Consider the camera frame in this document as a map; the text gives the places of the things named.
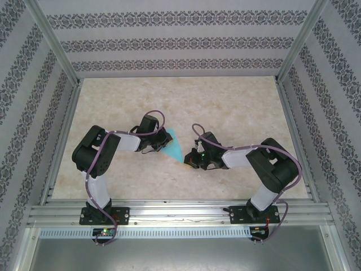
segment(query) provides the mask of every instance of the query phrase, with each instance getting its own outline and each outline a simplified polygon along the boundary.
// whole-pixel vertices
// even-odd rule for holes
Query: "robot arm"
[[[168,145],[173,139],[169,133],[162,127],[157,133],[152,133],[159,128],[158,120],[150,115],[145,115],[139,126],[132,128],[131,132],[137,131],[137,135],[130,133],[112,133],[108,135],[100,155],[90,172],[87,180],[87,192],[89,198],[86,202],[84,216],[88,221],[94,224],[104,224],[108,221],[107,216],[98,209],[98,206],[106,213],[112,213],[112,201],[107,190],[107,178],[105,172],[108,170],[116,151],[143,151],[151,146],[152,151],[160,151],[161,148]],[[90,128],[82,141],[73,152],[72,160],[77,169],[81,171],[84,178],[90,169],[100,145],[105,139],[108,131],[94,125]]]
[[[221,146],[211,132],[206,132],[201,137]],[[225,150],[201,138],[195,140],[195,145],[184,158],[184,163],[193,168],[210,170],[253,167],[262,181],[262,186],[247,202],[247,214],[254,220],[262,216],[281,191],[298,176],[296,164],[288,156],[271,149],[273,147],[286,151],[273,138],[261,143],[265,148],[254,150]]]

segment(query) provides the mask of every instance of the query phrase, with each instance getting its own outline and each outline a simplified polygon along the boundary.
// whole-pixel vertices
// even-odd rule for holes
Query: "decorative stripe pattern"
[[[6,116],[6,111],[12,104],[12,100],[17,93],[20,83],[22,82],[26,71],[29,68],[34,54],[43,38],[39,27],[35,24],[27,36],[27,40],[22,45],[19,54],[11,66],[8,76],[5,78],[4,84],[0,89],[0,125]]]
[[[26,6],[22,0],[9,0],[0,12],[0,48],[2,48],[13,27],[19,21]]]
[[[8,151],[4,156],[4,161],[1,163],[0,202],[3,201],[3,197],[6,194],[6,187],[9,185],[9,180],[11,179],[13,171],[15,170],[15,165],[19,160],[20,152],[24,147],[24,143],[33,123],[35,114],[38,110],[38,106],[45,91],[45,87],[49,81],[50,74],[54,69],[55,62],[56,56],[52,51],[50,51],[47,54],[47,58],[45,59],[44,64],[40,70],[30,98],[25,105],[24,112],[21,114],[19,124],[17,125],[14,132],[14,137],[11,139]]]
[[[301,25],[307,11],[220,10],[48,15],[54,29],[170,25]]]
[[[355,263],[356,263],[357,267],[359,269],[361,269],[361,246],[360,246],[361,240],[359,238],[359,233],[357,232],[356,224],[353,221],[352,215],[350,214],[350,207],[347,205],[347,200],[344,196],[344,192],[340,188],[340,183],[337,179],[337,175],[334,172],[332,162],[327,153],[327,149],[324,146],[322,135],[320,134],[314,114],[312,113],[310,104],[307,100],[305,91],[303,90],[303,86],[302,86],[300,78],[296,72],[296,69],[294,67],[292,67],[290,69],[288,75],[292,82],[299,105],[302,109],[302,114],[306,121],[307,127],[309,129],[309,133],[310,133],[313,145],[315,147],[316,154],[319,159],[319,163],[320,163],[321,169],[323,171],[326,183],[329,186],[329,193],[333,199],[333,203],[336,206],[337,214],[339,215],[340,220],[342,222],[342,228],[345,232],[345,237],[347,238],[349,247],[352,250],[353,256],[356,259]],[[286,96],[288,99],[288,103],[290,104],[290,100],[289,100],[287,91],[285,91],[285,92],[286,92]],[[296,120],[294,112],[292,110],[292,107],[291,107],[291,111],[292,111],[293,118]],[[298,129],[298,133],[300,135],[303,149],[306,152],[306,148],[303,143],[299,129]]]
[[[323,19],[318,20],[313,32],[361,124],[360,83],[357,81],[356,76],[354,76],[354,72],[348,65],[346,58],[344,58],[341,49],[337,46],[334,37],[331,35]]]
[[[73,62],[77,72],[157,69],[261,69],[279,68],[283,59],[155,59]]]
[[[293,40],[293,38],[282,37],[133,38],[63,41],[61,45],[67,53],[128,50],[289,49]]]
[[[355,0],[332,0],[331,3],[341,15],[347,28],[361,45],[361,8]]]
[[[59,81],[56,85],[52,100],[46,112],[46,117],[44,119],[42,128],[40,130],[38,140],[35,144],[34,152],[32,153],[31,160],[29,161],[29,166],[27,172],[22,181],[22,186],[19,194],[16,198],[16,203],[11,214],[11,220],[9,220],[9,226],[5,230],[5,237],[2,239],[2,245],[0,246],[0,270],[6,270],[7,264],[10,261],[10,256],[14,249],[14,243],[16,242],[16,237],[20,231],[21,221],[24,217],[24,211],[26,205],[29,202],[29,197],[33,188],[34,180],[38,173],[39,165],[41,164],[42,155],[45,151],[45,146],[47,140],[51,133],[51,127],[54,123],[56,112],[61,101],[61,96],[64,93],[64,88],[67,83],[67,75],[63,71],[59,77]],[[64,123],[65,114],[61,122],[61,126]],[[56,139],[55,145],[58,143],[60,131]]]
[[[312,82],[312,86],[315,88],[323,112],[328,119],[328,124],[333,132],[336,144],[338,144],[338,149],[341,151],[341,156],[345,160],[347,171],[351,175],[351,180],[354,181],[358,195],[361,196],[361,162],[357,159],[355,147],[351,144],[351,140],[349,140],[349,135],[345,131],[337,108],[333,104],[332,97],[307,46],[301,49],[300,57]]]

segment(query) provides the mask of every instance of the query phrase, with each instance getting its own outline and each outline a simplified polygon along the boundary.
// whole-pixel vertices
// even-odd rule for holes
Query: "gray metal panel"
[[[254,245],[231,239],[40,239],[31,270],[332,270],[317,226],[285,227]]]

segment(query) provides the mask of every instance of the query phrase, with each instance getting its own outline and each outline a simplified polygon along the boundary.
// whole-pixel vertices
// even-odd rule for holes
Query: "aluminum frame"
[[[42,34],[46,38],[47,43],[56,55],[57,60],[65,70],[69,80],[73,85],[75,85],[79,82],[79,77],[77,76],[72,63],[68,58],[67,53],[64,51],[60,41],[55,35],[53,28],[50,26],[50,23],[41,9],[39,2],[37,0],[24,0],[24,3],[32,14],[35,22],[39,26]]]
[[[281,85],[275,80],[280,101],[289,127],[291,138],[297,157],[303,167],[308,199],[287,199],[289,211],[282,226],[317,225],[324,238],[328,256],[333,270],[350,270],[344,249],[341,245],[334,220],[328,203],[321,203],[315,185],[309,172],[309,165],[300,143],[296,125],[285,93]],[[56,157],[51,166],[51,172],[40,206],[33,206],[27,222],[27,229],[21,243],[21,250],[16,259],[14,270],[30,270],[37,240],[42,229],[90,229],[102,228],[102,225],[83,226],[79,224],[81,208],[85,200],[52,199],[54,184],[58,175],[61,159],[70,131],[77,101],[81,91],[82,81],[72,94],[71,105],[68,108],[65,125],[61,131],[61,140],[57,147]],[[153,228],[166,232],[170,228],[177,229],[237,229],[237,227],[261,226],[260,224],[234,225],[230,224],[229,214],[224,207],[245,205],[246,200],[112,200],[113,206],[127,206],[131,208],[129,225],[118,226],[120,229],[132,232]],[[282,216],[285,207],[277,204]]]
[[[308,16],[306,17],[305,22],[301,27],[301,30],[298,32],[298,35],[294,40],[294,43],[292,44],[290,50],[288,51],[288,54],[285,57],[281,68],[277,74],[280,82],[285,79],[289,69],[291,68],[294,60],[296,59],[299,51],[301,51],[302,46],[305,44],[307,37],[311,33],[312,28],[314,27],[316,21],[318,20],[327,3],[327,0],[316,0],[314,5],[312,6]]]

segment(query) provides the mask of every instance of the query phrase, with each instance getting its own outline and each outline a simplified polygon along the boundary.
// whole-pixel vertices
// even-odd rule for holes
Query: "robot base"
[[[107,206],[104,207],[104,210],[115,219],[117,225],[129,224],[129,207],[112,207],[112,202],[110,201]],[[81,209],[79,224],[113,225],[113,222],[98,209],[94,208],[87,202],[86,207]]]
[[[280,222],[280,216],[277,206],[269,206],[259,216],[252,218],[247,212],[247,206],[229,206],[224,209],[230,213],[231,224],[265,224],[267,218],[270,224],[277,224]]]

